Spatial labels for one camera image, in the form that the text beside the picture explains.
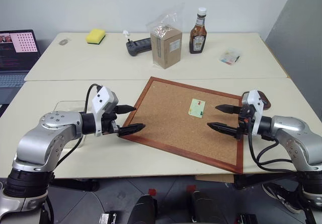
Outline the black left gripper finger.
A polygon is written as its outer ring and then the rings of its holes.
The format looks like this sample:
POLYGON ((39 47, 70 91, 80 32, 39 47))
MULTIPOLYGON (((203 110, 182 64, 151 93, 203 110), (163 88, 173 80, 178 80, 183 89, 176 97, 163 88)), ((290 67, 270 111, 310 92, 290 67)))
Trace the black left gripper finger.
POLYGON ((117 105, 116 106, 116 114, 126 114, 132 111, 135 111, 136 108, 129 105, 117 105))
POLYGON ((141 131, 144 128, 145 128, 145 124, 143 124, 143 123, 135 123, 135 124, 130 124, 125 127, 118 127, 117 135, 119 137, 131 135, 131 134, 141 131))

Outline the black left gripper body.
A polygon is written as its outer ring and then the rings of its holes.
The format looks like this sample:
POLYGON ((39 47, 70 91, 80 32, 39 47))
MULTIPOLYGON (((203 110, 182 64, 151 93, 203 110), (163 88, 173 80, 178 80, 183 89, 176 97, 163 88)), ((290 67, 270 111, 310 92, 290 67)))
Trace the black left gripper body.
POLYGON ((104 112, 101 119, 102 134, 118 133, 119 126, 116 124, 119 106, 116 106, 111 112, 104 112))

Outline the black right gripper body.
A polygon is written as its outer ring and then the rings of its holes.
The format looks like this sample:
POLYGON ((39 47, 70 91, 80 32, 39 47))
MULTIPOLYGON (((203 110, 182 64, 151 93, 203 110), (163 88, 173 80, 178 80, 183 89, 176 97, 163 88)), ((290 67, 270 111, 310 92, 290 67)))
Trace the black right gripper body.
POLYGON ((255 108, 253 105, 245 105, 236 108, 238 114, 238 128, 236 135, 250 135, 253 129, 253 117, 255 115, 255 108))

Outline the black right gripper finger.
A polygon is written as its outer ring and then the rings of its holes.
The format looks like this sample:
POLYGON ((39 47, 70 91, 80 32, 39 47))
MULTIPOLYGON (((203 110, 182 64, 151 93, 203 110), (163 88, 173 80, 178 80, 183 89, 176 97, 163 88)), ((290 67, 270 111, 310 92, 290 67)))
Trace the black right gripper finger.
POLYGON ((239 131, 237 128, 230 127, 226 124, 219 123, 219 122, 209 122, 207 123, 207 125, 215 131, 218 131, 220 133, 230 135, 236 139, 239 139, 239 131))
POLYGON ((215 109, 228 114, 239 114, 241 111, 241 107, 228 104, 218 105, 215 109))

